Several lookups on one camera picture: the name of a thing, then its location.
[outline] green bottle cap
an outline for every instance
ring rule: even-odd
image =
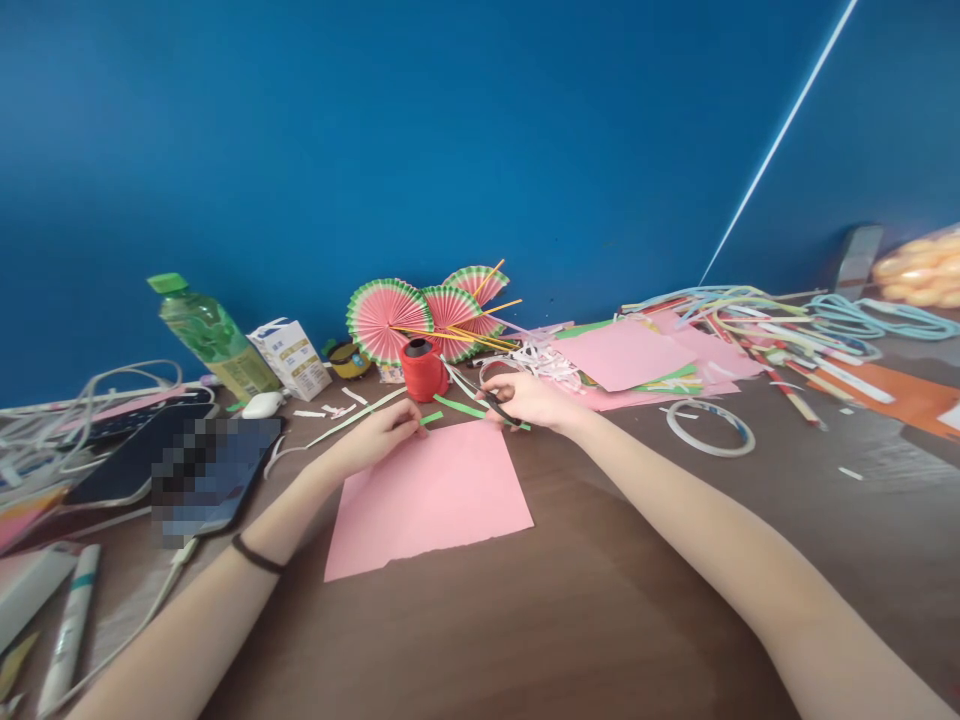
[[[176,292],[189,287],[187,281],[183,279],[180,273],[163,273],[147,278],[147,283],[161,295],[168,292]]]

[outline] paper fan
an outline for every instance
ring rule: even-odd
[[[506,325],[497,322],[489,315],[481,315],[473,320],[467,320],[465,323],[460,323],[457,327],[469,330],[474,335],[486,335],[487,337],[497,337],[507,329]]]
[[[427,305],[430,307],[430,314],[433,315],[433,325],[438,333],[455,335],[456,333],[449,330],[451,325],[475,319],[477,315],[483,312],[473,295],[458,287],[432,285],[424,288],[421,292],[423,292]],[[437,337],[427,339],[439,346],[440,352],[450,363],[466,360],[480,351],[477,343],[471,340],[450,340]]]
[[[510,282],[510,278],[497,270],[493,273],[493,277],[484,284],[483,281],[487,275],[490,274],[491,270],[493,270],[493,268],[487,267],[486,265],[471,265],[468,268],[457,270],[453,275],[444,280],[443,284],[462,288],[471,295],[483,284],[483,289],[480,290],[480,294],[477,296],[477,302],[483,306],[493,300],[497,293],[503,290]]]
[[[380,365],[399,365],[409,342],[394,327],[433,332],[423,294],[403,280],[373,280],[359,288],[347,306],[347,330],[364,355]]]

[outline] white carton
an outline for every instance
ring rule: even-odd
[[[298,400],[312,400],[333,381],[296,320],[277,318],[247,337]]]

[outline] smartphone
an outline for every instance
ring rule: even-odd
[[[197,420],[219,410],[214,403],[164,408],[71,489],[63,509],[120,507],[143,499],[150,492],[154,463],[163,461],[164,451],[181,447],[184,434],[193,432]]]

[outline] hand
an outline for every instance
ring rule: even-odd
[[[563,432],[567,424],[584,412],[590,412],[559,388],[551,387],[525,372],[494,375],[483,384],[483,390],[496,391],[500,407],[507,415],[557,432]],[[477,393],[476,399],[482,400],[483,394]],[[487,419],[505,424],[495,410],[487,410]],[[514,427],[511,430],[516,431],[519,428]]]
[[[421,417],[417,404],[404,398],[362,420],[320,458],[333,462],[343,477],[354,475],[383,460],[407,438],[426,437],[427,431],[420,425]]]

